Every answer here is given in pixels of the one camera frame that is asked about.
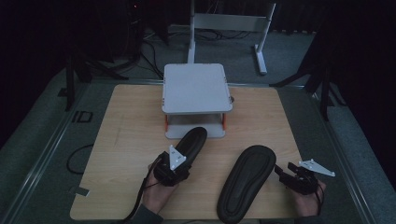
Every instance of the hand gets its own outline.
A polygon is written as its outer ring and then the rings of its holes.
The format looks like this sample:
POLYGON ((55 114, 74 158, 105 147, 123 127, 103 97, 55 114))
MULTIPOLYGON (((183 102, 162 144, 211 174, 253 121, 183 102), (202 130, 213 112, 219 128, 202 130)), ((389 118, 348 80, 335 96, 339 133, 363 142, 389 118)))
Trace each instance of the hand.
POLYGON ((317 191, 320 202, 318 202, 318 198, 315 193, 303 195, 292 189, 290 190, 295 202, 297 213, 300 217, 311 217, 318 215, 319 204, 323 202, 323 192, 326 189, 326 185, 323 182, 318 180, 318 183, 321 186, 321 188, 318 187, 317 191))
POLYGON ((145 205, 148 210, 155 214, 158 214, 163 209, 163 207, 166 205, 169 198, 171 197, 172 193, 178 187, 178 185, 175 185, 173 187, 166 187, 158 182, 159 181, 154 177, 154 173, 151 171, 148 177, 148 183, 146 184, 146 186, 151 187, 148 187, 143 192, 142 202, 142 204, 145 205))

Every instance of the wooden table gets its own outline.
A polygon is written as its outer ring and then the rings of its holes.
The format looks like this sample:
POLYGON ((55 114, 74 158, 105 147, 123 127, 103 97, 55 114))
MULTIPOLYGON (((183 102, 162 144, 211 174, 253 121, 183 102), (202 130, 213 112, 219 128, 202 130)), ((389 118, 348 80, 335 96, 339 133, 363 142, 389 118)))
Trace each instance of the wooden table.
MULTIPOLYGON (((190 177, 161 211, 165 219, 218 219, 216 205, 223 184, 239 155, 252 145, 271 148, 287 171, 301 160, 277 91, 231 87, 235 99, 223 138, 207 139, 190 169, 190 177)), ((164 135, 163 86, 119 85, 109 102, 80 186, 73 219, 123 219, 132 210, 148 165, 169 145, 164 135)), ((288 190, 274 172, 245 218, 295 217, 288 190)))

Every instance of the white metal frame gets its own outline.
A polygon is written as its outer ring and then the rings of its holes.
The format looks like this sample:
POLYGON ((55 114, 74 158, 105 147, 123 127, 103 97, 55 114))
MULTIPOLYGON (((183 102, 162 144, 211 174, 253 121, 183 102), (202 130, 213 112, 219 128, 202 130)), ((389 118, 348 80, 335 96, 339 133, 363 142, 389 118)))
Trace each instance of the white metal frame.
POLYGON ((267 74, 262 48, 271 19, 274 14, 276 4, 270 4, 268 15, 266 17, 239 16, 239 15, 220 15, 220 14, 203 14, 195 13, 195 0, 191 0, 191 19, 190 19, 190 47, 187 63, 194 63, 195 59, 195 29, 213 29, 213 30, 235 30, 248 32, 262 32, 259 44, 255 45, 257 62, 262 75, 267 74))

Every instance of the white stand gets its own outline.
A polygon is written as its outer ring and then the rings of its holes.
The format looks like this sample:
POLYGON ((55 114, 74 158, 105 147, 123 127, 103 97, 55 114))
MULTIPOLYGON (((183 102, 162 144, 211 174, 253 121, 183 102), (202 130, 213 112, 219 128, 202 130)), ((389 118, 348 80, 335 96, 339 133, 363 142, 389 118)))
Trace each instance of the white stand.
POLYGON ((225 114, 233 109, 224 68, 218 63, 165 66, 163 112, 165 135, 181 138, 195 127, 207 137, 225 135, 225 114))
POLYGON ((191 0, 191 19, 190 19, 190 47, 187 63, 194 63, 195 56, 195 28, 214 29, 214 30, 236 30, 248 32, 262 32, 262 38, 258 45, 255 45, 257 63, 262 75, 267 74, 262 48, 271 19, 274 14, 276 4, 270 4, 270 9, 266 17, 237 16, 237 15, 219 15, 219 14, 202 14, 195 13, 195 0, 191 0))

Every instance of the sleeve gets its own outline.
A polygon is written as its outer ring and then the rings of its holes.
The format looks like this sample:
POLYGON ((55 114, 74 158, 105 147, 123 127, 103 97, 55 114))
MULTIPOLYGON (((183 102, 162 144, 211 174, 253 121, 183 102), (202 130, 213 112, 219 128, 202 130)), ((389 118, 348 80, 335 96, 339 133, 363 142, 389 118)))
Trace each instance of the sleeve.
POLYGON ((317 216, 299 217, 294 219, 294 224, 324 224, 324 221, 321 217, 317 216))
POLYGON ((159 215, 151 212, 143 204, 140 204, 136 213, 132 217, 131 224, 160 224, 163 222, 163 218, 159 215))

